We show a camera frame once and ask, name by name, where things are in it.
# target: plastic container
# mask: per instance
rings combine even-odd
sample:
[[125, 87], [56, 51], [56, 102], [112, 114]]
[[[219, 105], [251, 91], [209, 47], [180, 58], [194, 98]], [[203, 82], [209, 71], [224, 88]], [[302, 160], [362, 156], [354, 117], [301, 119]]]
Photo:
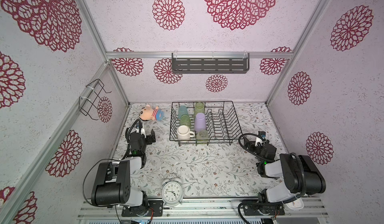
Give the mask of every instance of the plastic container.
[[299, 198], [293, 202], [285, 203], [283, 206], [286, 210], [298, 211], [304, 208], [304, 202], [301, 198]]
[[199, 112], [196, 114], [194, 129], [196, 133], [199, 133], [200, 131], [207, 129], [204, 113]]
[[196, 146], [197, 145], [208, 145], [209, 143], [209, 133], [207, 130], [199, 131], [196, 134]]
[[180, 106], [179, 107], [179, 113], [178, 113], [179, 120], [181, 120], [181, 116], [183, 116], [183, 115], [188, 116], [188, 110], [187, 110], [186, 106]]
[[189, 128], [192, 128], [191, 119], [189, 118], [188, 115], [184, 114], [183, 116], [181, 116], [181, 118], [180, 118], [180, 126], [182, 126], [182, 125], [185, 125], [185, 126], [187, 126]]
[[195, 114], [195, 117], [198, 113], [204, 113], [205, 115], [205, 106], [204, 106], [204, 103], [202, 102], [196, 102], [195, 103], [195, 109], [194, 109], [194, 114]]

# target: cup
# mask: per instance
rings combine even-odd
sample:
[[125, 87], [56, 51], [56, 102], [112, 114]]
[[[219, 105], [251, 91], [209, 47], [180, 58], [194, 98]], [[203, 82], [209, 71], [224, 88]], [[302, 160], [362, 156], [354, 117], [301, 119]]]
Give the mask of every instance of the cup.
[[178, 113], [179, 120], [181, 120], [181, 116], [183, 115], [188, 115], [188, 110], [186, 106], [179, 107], [179, 113]]
[[196, 134], [196, 145], [206, 145], [209, 143], [209, 133], [207, 130], [199, 131]]
[[198, 113], [205, 113], [205, 107], [204, 107], [204, 103], [202, 102], [196, 102], [195, 103], [195, 109], [194, 109], [194, 114], [195, 116], [198, 114]]
[[195, 132], [191, 131], [188, 126], [182, 125], [177, 128], [177, 139], [189, 140], [195, 136]]
[[196, 133], [207, 129], [207, 126], [205, 124], [205, 114], [204, 113], [199, 112], [196, 114], [194, 128], [195, 128]]
[[192, 128], [192, 125], [191, 125], [191, 119], [189, 118], [188, 115], [183, 115], [181, 116], [180, 118], [180, 126], [188, 126], [189, 128]]

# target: stuffed toy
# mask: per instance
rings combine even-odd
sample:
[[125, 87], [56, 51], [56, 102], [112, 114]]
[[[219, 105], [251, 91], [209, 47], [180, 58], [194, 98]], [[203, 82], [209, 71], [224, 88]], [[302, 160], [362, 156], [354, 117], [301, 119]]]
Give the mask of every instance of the stuffed toy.
[[143, 121], [149, 120], [162, 120], [164, 117], [164, 112], [156, 106], [155, 109], [152, 109], [151, 105], [147, 104], [145, 107], [141, 109], [140, 119]]

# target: clock hands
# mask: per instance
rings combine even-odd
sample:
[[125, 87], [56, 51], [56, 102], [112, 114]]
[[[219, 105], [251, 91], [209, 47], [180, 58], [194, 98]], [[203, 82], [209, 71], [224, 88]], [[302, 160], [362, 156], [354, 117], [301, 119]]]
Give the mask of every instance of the clock hands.
[[173, 193], [173, 195], [175, 195], [175, 197], [177, 198], [176, 193], [174, 191], [166, 191], [166, 192]]

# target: dish rack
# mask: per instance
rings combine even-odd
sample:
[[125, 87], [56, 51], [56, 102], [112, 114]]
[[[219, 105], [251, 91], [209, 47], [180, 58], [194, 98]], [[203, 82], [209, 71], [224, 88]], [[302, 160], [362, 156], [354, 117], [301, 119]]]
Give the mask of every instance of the dish rack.
[[[169, 140], [177, 141], [179, 146], [182, 144], [198, 144], [196, 137], [191, 137], [189, 140], [177, 139], [177, 128], [180, 126], [178, 118], [179, 107], [185, 106], [188, 110], [188, 115], [191, 120], [192, 131], [194, 130], [194, 107], [196, 102], [172, 102], [172, 111], [170, 116], [170, 132]], [[232, 101], [213, 101], [203, 102], [205, 107], [205, 123], [209, 133], [208, 144], [229, 143], [232, 144], [243, 134], [239, 120], [237, 118], [235, 106]]]

